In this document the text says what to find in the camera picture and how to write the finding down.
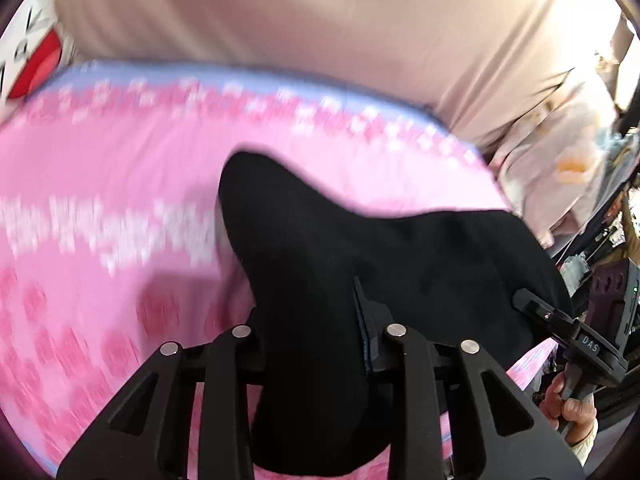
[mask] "hand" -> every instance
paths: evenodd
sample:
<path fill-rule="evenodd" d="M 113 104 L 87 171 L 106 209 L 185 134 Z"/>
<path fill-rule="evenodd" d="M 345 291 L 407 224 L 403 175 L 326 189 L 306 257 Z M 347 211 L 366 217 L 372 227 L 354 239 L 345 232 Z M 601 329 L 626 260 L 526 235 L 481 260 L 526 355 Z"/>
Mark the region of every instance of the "hand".
<path fill-rule="evenodd" d="M 540 403 L 540 411 L 549 420 L 555 430 L 558 429 L 558 417 L 562 415 L 564 420 L 574 422 L 575 425 L 566 436 L 568 444 L 573 446 L 583 441 L 593 429 L 596 420 L 596 407 L 593 396 L 586 400 L 575 399 L 562 400 L 560 393 L 564 388 L 564 374 L 558 374 L 546 389 L 545 399 Z"/>
<path fill-rule="evenodd" d="M 622 202 L 625 202 L 627 206 L 629 205 L 629 189 L 629 183 L 627 182 L 622 192 Z"/>

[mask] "pink patterned fabric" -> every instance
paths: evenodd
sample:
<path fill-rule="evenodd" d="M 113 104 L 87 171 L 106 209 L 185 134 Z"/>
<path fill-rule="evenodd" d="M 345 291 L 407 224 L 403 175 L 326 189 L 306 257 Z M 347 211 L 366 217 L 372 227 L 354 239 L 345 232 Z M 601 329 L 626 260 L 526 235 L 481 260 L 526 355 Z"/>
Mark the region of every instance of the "pink patterned fabric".
<path fill-rule="evenodd" d="M 246 319 L 216 205 L 240 149 L 362 214 L 505 208 L 453 137 L 331 99 L 193 81 L 44 91 L 0 130 L 0 406 L 49 470 L 163 341 L 202 344 Z M 348 478 L 381 479 L 387 462 Z"/>

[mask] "white fabric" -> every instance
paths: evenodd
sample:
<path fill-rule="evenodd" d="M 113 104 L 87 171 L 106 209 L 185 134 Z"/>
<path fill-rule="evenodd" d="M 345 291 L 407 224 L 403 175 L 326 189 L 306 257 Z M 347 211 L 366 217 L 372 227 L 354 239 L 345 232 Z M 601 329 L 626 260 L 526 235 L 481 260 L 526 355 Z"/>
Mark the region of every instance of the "white fabric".
<path fill-rule="evenodd" d="M 638 40 L 638 36 L 634 36 L 618 70 L 616 104 L 620 109 L 626 110 L 631 104 L 631 99 L 638 85 L 638 78 L 640 78 L 640 40 Z"/>
<path fill-rule="evenodd" d="M 431 107 L 487 147 L 607 51 L 614 0 L 59 0 L 87 58 L 327 75 Z"/>
<path fill-rule="evenodd" d="M 584 440 L 580 441 L 578 444 L 571 448 L 571 451 L 574 452 L 574 455 L 578 457 L 578 460 L 583 466 L 587 462 L 587 458 L 589 457 L 591 449 L 593 449 L 593 443 L 596 441 L 597 434 L 598 419 L 596 418 L 593 420 L 593 428 L 591 428 L 591 433 L 588 434 Z"/>

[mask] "silver rivet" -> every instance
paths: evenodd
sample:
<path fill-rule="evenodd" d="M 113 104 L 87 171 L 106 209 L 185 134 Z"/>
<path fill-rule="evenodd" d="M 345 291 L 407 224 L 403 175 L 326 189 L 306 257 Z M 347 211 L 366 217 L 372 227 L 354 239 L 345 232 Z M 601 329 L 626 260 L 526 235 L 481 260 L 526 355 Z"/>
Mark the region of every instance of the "silver rivet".
<path fill-rule="evenodd" d="M 480 350 L 480 345 L 473 339 L 465 339 L 462 343 L 460 343 L 460 348 L 462 348 L 462 351 L 466 352 L 467 354 L 477 354 Z"/>
<path fill-rule="evenodd" d="M 178 351 L 178 343 L 174 343 L 173 341 L 169 341 L 164 343 L 160 347 L 160 353 L 162 355 L 174 355 Z"/>
<path fill-rule="evenodd" d="M 234 327 L 231 333 L 234 337 L 242 339 L 243 337 L 247 337 L 251 333 L 251 327 L 247 325 L 238 325 Z"/>
<path fill-rule="evenodd" d="M 392 323 L 388 327 L 386 327 L 386 333 L 395 337 L 402 337 L 404 334 L 406 334 L 406 327 L 399 323 Z"/>

